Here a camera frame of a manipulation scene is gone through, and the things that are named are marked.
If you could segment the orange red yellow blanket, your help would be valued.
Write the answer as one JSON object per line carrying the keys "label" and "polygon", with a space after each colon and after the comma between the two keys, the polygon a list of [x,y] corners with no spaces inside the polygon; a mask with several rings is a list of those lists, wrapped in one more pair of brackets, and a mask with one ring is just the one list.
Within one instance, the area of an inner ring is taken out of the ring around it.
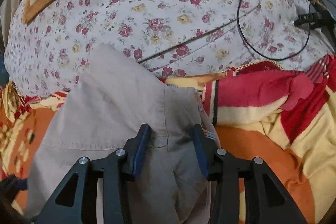
{"label": "orange red yellow blanket", "polygon": [[[306,72],[259,61],[163,82],[199,91],[224,148],[263,157],[309,223],[335,223],[335,56]],[[66,96],[21,96],[14,83],[1,88],[1,178],[28,174]]]}

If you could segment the grey beige garment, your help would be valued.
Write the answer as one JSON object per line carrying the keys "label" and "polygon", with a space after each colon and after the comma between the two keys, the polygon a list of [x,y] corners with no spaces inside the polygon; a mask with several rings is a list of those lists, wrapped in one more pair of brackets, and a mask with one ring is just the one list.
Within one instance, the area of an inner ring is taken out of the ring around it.
{"label": "grey beige garment", "polygon": [[152,133],[139,178],[127,184],[134,223],[207,223],[215,186],[201,174],[190,131],[217,138],[199,93],[162,83],[105,44],[67,95],[34,155],[25,215],[37,215],[77,159],[122,148],[142,124]]}

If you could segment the floral white quilt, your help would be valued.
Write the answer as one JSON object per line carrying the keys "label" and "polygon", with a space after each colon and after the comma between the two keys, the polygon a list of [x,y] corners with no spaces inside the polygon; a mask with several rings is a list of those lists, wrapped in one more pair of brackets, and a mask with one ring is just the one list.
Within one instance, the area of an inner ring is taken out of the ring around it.
{"label": "floral white quilt", "polygon": [[308,0],[55,0],[28,24],[24,5],[11,17],[4,63],[28,96],[71,89],[101,44],[159,78],[217,73],[263,56],[305,70],[333,51],[321,31],[293,24]]}

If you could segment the black clip stand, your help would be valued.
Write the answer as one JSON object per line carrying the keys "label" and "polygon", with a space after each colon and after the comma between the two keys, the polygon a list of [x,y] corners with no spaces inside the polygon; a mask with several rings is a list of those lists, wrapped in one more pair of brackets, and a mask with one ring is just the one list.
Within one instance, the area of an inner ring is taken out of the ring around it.
{"label": "black clip stand", "polygon": [[322,0],[308,1],[309,12],[298,15],[298,19],[293,22],[294,26],[300,27],[304,24],[309,24],[310,30],[321,29],[335,52],[335,18]]}

